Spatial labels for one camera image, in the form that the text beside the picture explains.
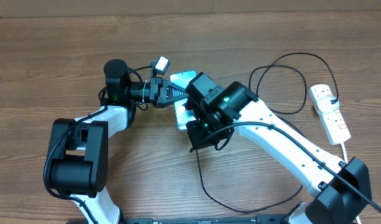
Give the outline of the Galaxy smartphone blue screen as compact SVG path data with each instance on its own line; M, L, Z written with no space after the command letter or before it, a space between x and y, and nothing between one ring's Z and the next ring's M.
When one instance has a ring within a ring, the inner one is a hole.
M175 116L177 119L177 126L180 131L186 131L186 124L189 121L194 121L196 118L192 110L187 110L185 108L185 103L187 102L187 94L185 93L185 88L189 82L196 76L195 70L187 70L184 72L173 73L170 75L170 82L179 86L179 90L172 90L172 96L180 97L180 100L174 102Z

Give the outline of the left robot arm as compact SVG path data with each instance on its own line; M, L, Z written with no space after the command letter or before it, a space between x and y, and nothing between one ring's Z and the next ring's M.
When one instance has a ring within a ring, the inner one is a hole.
M160 57L147 66L150 80L131 80L138 75L121 59L104 65L105 87L99 92L99 110L76 119L53 122L43 181L47 192L76 204L85 223L124 223L122 210L114 204L107 188L108 141L127 129L137 109L149 104L164 108L185 98L182 87L163 79L170 66Z

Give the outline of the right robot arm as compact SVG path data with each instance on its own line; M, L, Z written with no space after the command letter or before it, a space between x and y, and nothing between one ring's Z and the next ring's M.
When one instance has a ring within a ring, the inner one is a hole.
M187 84L185 108L196 119L187 123L193 150L214 146L230 130L253 141L287 168L313 197L285 216L284 223L352 223L373 202L369 170L358 158L345 162L296 132L239 82L224 88L207 74Z

